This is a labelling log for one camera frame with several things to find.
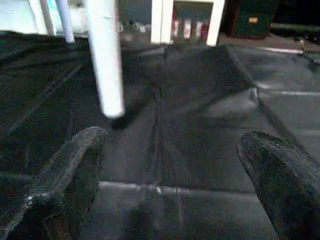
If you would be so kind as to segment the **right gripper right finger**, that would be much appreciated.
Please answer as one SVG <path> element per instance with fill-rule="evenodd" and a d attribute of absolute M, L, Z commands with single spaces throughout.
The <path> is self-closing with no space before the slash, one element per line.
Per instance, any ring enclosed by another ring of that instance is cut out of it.
<path fill-rule="evenodd" d="M 237 156 L 281 240 L 320 238 L 320 165 L 304 150 L 260 131 L 245 132 Z"/>

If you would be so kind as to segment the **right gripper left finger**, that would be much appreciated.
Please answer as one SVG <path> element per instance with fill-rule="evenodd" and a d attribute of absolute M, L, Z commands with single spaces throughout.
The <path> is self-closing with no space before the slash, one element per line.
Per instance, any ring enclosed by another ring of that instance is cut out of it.
<path fill-rule="evenodd" d="M 36 174 L 0 173 L 3 240 L 75 240 L 95 199 L 108 133 L 83 129 Z"/>

